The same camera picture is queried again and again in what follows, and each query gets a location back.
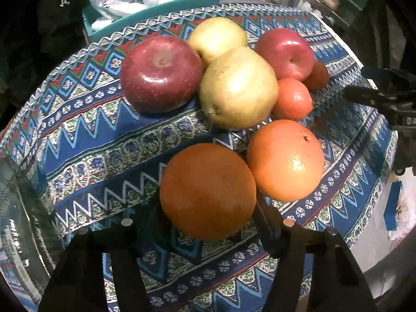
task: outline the table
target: table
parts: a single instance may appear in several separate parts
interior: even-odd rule
[[[375,109],[347,103],[348,84],[375,88],[360,76],[348,46],[312,14],[274,4],[223,4],[149,19],[81,49],[56,67],[22,108],[1,150],[41,193],[65,247],[73,232],[119,223],[147,213],[166,163],[178,151],[213,142],[244,156],[250,135],[215,129],[193,99],[179,110],[145,115],[121,93],[121,63],[139,41],[156,35],[187,39],[205,19],[225,16],[240,24],[253,48],[272,28],[297,31],[327,66],[328,86],[312,94],[313,111],[301,121],[321,141],[325,172],[317,189],[295,203],[269,203],[305,228],[336,227],[349,247],[359,237],[384,187],[397,136]],[[263,250],[252,222],[224,241],[196,241],[172,229],[171,249],[153,245],[138,264],[155,311],[259,310],[277,260]],[[109,309],[119,310],[111,263],[103,255]],[[301,295],[310,287],[305,261]]]

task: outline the pear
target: pear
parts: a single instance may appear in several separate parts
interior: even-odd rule
[[[269,116],[278,84],[273,68],[247,47],[229,50],[214,60],[200,83],[202,111],[219,127],[243,130]]]
[[[188,44],[202,58],[205,67],[230,49],[247,46],[243,28],[225,17],[213,17],[199,24],[191,33]]]

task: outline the teal box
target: teal box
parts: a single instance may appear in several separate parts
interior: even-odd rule
[[[219,4],[219,2],[220,0],[175,0],[125,16],[98,31],[93,31],[91,25],[101,14],[92,5],[82,10],[82,17],[84,19],[85,32],[87,33],[89,42],[92,43],[98,42],[105,36],[111,36],[116,31],[123,31],[126,27],[132,27],[148,18],[154,18],[175,11],[213,6],[214,4]]]

